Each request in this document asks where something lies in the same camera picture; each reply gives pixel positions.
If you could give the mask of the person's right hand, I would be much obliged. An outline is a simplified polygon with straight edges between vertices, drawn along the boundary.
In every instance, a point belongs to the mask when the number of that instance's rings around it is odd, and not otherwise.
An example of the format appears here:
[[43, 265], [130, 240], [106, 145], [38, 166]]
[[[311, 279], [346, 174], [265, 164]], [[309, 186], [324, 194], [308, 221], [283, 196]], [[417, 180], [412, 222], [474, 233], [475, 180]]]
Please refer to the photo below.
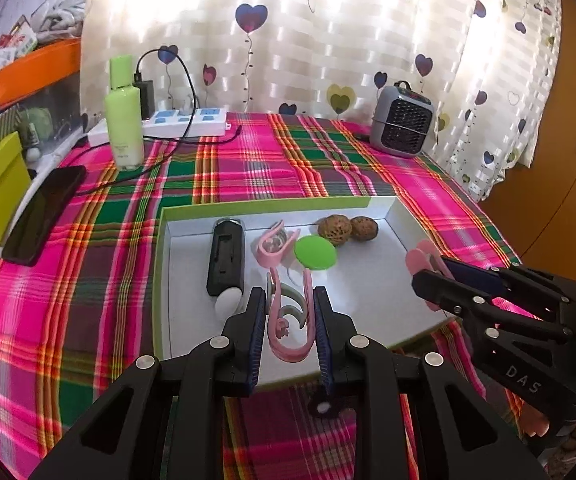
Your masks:
[[545, 465], [547, 474], [551, 479], [565, 479], [576, 464], [576, 424], [564, 429], [564, 433], [560, 436], [555, 434], [549, 438], [547, 435], [550, 421], [536, 408], [524, 403], [519, 415], [519, 429], [524, 437], [545, 440], [548, 444]]

